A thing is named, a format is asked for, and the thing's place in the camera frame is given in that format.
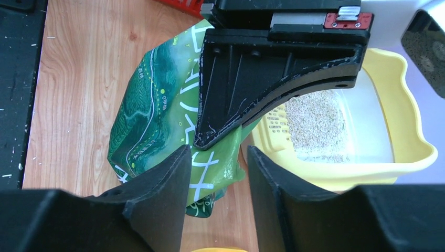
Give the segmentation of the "green cat litter bag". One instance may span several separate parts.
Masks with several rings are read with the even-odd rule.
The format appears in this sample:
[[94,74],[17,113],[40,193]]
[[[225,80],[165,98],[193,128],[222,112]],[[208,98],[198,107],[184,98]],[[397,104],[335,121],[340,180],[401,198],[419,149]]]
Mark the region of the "green cat litter bag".
[[[192,146],[198,115],[199,57],[210,23],[202,20],[148,51],[129,80],[110,133],[108,161],[125,183],[156,166],[178,147]],[[207,151],[191,147],[186,214],[207,218],[228,185],[245,178],[241,142],[254,124]]]

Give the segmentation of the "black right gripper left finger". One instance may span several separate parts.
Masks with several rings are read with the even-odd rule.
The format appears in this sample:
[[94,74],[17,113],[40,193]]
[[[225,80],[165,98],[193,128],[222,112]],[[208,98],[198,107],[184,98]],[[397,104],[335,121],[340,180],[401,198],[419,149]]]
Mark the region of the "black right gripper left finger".
[[179,251],[192,155],[165,160],[100,196],[1,191],[1,251]]

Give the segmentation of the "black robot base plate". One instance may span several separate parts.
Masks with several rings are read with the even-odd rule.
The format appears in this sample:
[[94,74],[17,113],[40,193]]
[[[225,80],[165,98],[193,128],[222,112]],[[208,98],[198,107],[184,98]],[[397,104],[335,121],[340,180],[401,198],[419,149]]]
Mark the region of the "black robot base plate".
[[23,185],[47,1],[1,1],[1,189]]

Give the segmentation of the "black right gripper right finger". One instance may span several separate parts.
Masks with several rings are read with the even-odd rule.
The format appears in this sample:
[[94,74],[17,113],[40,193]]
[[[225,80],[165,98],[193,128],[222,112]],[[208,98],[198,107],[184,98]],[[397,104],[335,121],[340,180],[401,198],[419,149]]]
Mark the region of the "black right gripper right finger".
[[247,149],[260,251],[444,251],[444,185],[359,185],[336,194]]

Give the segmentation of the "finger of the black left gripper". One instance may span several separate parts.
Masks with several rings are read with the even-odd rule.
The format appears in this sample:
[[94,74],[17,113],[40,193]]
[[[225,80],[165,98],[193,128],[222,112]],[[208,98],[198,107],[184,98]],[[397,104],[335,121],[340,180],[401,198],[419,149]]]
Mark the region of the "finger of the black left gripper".
[[208,29],[194,146],[208,150],[290,98],[354,87],[369,38],[367,29]]

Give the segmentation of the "yellow litter scoop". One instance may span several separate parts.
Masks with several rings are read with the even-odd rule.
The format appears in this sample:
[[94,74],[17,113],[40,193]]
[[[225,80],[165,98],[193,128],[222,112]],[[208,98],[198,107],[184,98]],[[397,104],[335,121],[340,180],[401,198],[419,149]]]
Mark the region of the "yellow litter scoop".
[[195,249],[192,252],[247,252],[247,251],[236,247],[207,247],[207,248]]

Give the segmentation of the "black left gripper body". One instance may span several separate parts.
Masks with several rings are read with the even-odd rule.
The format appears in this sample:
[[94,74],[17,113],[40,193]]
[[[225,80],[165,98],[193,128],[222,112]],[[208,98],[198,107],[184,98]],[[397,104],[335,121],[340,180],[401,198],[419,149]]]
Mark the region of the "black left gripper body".
[[361,1],[203,1],[200,14],[224,35],[352,35],[371,30]]

